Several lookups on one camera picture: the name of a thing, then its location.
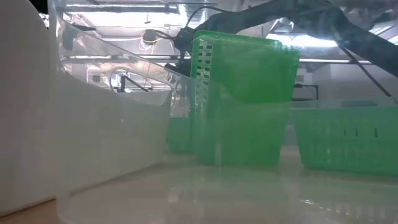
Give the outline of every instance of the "green slotted basket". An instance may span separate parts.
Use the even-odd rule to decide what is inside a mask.
[[[300,157],[306,167],[398,174],[396,105],[318,108],[294,114]]]
[[[191,118],[200,163],[278,163],[299,57],[298,50],[277,40],[196,34]]]

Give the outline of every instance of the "clear plastic bin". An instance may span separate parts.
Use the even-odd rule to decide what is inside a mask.
[[[72,3],[50,1],[52,65],[56,65],[53,72],[57,76],[51,96],[57,112],[52,119],[54,130],[57,130],[53,139],[54,149],[60,151],[61,158],[54,163],[61,167],[57,203],[58,215],[64,223],[398,222],[395,177],[326,172],[302,165],[302,160],[305,164],[299,153],[302,133],[296,134],[294,130],[300,129],[303,120],[294,115],[308,110],[321,111],[315,106],[319,103],[247,105],[226,100],[224,103],[231,108],[228,116],[239,116],[243,125],[223,123],[216,116],[206,123],[214,129],[201,136],[224,134],[231,139],[218,142],[217,146],[222,144],[222,147],[206,152],[205,156],[214,159],[211,166],[199,163],[202,155],[197,153],[166,150],[167,138],[169,145],[176,140],[176,148],[186,149],[184,145],[191,144],[189,135],[200,131],[192,132],[187,122],[176,124],[177,133],[168,130],[171,127],[168,123],[174,118],[190,119],[192,95],[187,90],[189,85],[182,83],[194,85],[195,80],[181,77],[89,33],[78,31],[60,17],[63,15],[60,2]],[[63,45],[63,39],[71,36],[72,49],[68,44]],[[85,72],[88,67],[92,72]],[[109,72],[95,73],[102,70]],[[118,78],[114,82],[112,78],[121,74],[130,75],[142,87],[153,91],[146,93],[131,85],[128,86],[133,91],[131,93],[113,93],[111,88],[120,86]],[[334,83],[329,85],[328,81],[322,82],[327,85],[320,88],[321,98],[331,96],[328,94],[334,90]],[[228,91],[223,90],[221,96],[230,99]],[[342,102],[333,101],[331,107],[342,105]],[[378,104],[380,108],[384,106],[392,105]],[[218,115],[224,115],[222,112],[217,111]],[[273,126],[273,122],[285,119],[288,113],[292,120],[287,123],[286,132],[291,133],[285,135],[285,139],[267,138],[275,136],[276,132],[283,136],[284,125],[264,133],[261,139],[273,146],[272,158],[269,158],[279,165],[231,166],[223,162],[223,158],[228,158],[223,156],[230,153],[229,144],[236,147],[239,141],[240,136],[234,130],[251,131],[250,125],[244,125],[245,121],[259,120],[259,124]],[[191,130],[189,133],[183,131],[188,129]],[[299,143],[292,142],[289,136],[297,136]],[[238,147],[242,149],[241,154],[236,154],[238,157],[251,153],[245,151],[245,145]],[[264,160],[261,153],[256,155]]]

